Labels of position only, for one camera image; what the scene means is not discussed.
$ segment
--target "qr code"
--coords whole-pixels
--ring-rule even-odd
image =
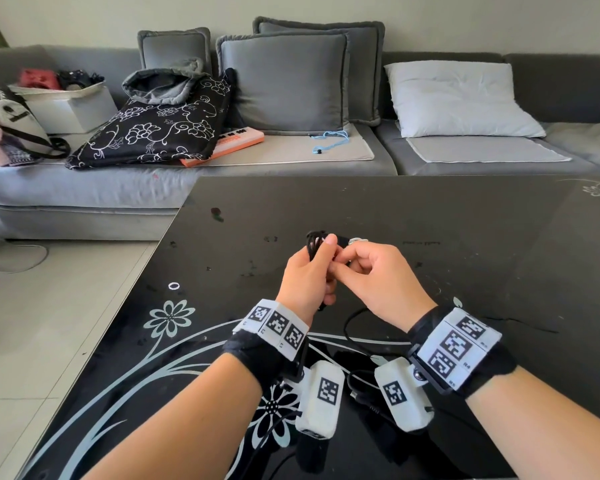
[[[448,378],[451,371],[456,367],[456,363],[440,350],[436,350],[435,354],[429,359],[428,364],[444,379]]]
[[[474,340],[478,340],[482,334],[487,331],[485,327],[483,327],[480,323],[473,320],[471,317],[464,317],[458,325],[456,325],[460,330],[464,331],[469,337]]]
[[[402,391],[402,388],[400,387],[400,384],[398,384],[398,381],[390,382],[386,386],[382,386],[382,389],[384,389],[384,392],[386,393],[386,396],[389,399],[389,402],[392,406],[404,403],[407,400],[407,396]]]
[[[471,350],[472,346],[473,345],[469,340],[465,339],[456,331],[449,332],[447,338],[440,344],[440,347],[458,360],[462,359],[462,357]]]
[[[288,332],[285,334],[285,342],[297,350],[302,343],[302,339],[304,339],[304,333],[302,333],[298,327],[292,324],[291,327],[289,327]]]
[[[269,327],[270,329],[272,329],[278,335],[282,335],[282,332],[287,327],[287,323],[289,323],[288,319],[284,318],[278,312],[273,312],[273,315],[271,316],[271,318],[267,322],[266,326]]]
[[[318,399],[325,401],[326,403],[336,405],[336,398],[338,397],[338,384],[332,382],[324,377],[320,379],[320,389],[318,389]]]
[[[271,308],[267,308],[266,306],[256,306],[256,309],[252,311],[251,315],[247,318],[249,320],[256,320],[256,322],[261,322],[267,317],[270,311]]]

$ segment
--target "glossy black tabletop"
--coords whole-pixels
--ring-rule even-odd
[[[460,302],[504,334],[522,366],[600,416],[600,177],[206,177],[171,227],[36,448],[27,479],[80,478],[204,370],[235,322],[275,298],[311,230],[398,246],[439,304]],[[344,340],[360,301],[338,288],[317,314],[308,365],[372,369]],[[175,317],[166,320],[166,316]],[[406,352],[371,314],[348,331]],[[345,391],[320,478],[513,476],[464,402],[428,386],[435,416],[408,435]],[[294,391],[265,391],[232,464],[238,478]],[[268,437],[247,478],[268,479],[296,448],[292,420]],[[275,478],[313,478],[291,456]]]

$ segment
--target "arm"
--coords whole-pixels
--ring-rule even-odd
[[[311,325],[321,302],[335,302],[327,267],[337,250],[327,237],[313,261],[289,259],[276,301]],[[233,355],[220,355],[92,468],[84,480],[222,479],[260,402],[262,389]]]
[[[405,332],[436,306],[394,246],[355,242],[329,272]],[[467,403],[520,478],[600,479],[600,419],[521,367],[493,377]]]

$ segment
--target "gray sofa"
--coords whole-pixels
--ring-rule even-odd
[[[510,54],[489,52],[385,52],[383,65],[421,60],[510,63],[516,101],[541,121],[541,144],[570,156],[547,163],[426,163],[396,126],[386,74],[380,86],[382,123],[376,136],[400,175],[516,175],[526,173],[600,173],[600,55]]]
[[[573,160],[561,163],[426,163],[400,137],[388,82],[381,82],[376,128],[356,125],[371,161],[179,168],[120,166],[70,171],[62,163],[0,168],[0,237],[157,240],[201,175],[486,175],[600,173],[600,56],[385,52],[383,63],[422,59],[507,61],[516,99],[546,122],[546,143]],[[122,80],[140,68],[136,49],[31,46],[0,50],[0,84],[24,67],[98,72],[116,104]]]

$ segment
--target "tile floor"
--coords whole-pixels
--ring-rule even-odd
[[[0,480],[16,477],[157,245],[42,244],[42,264],[0,273]]]

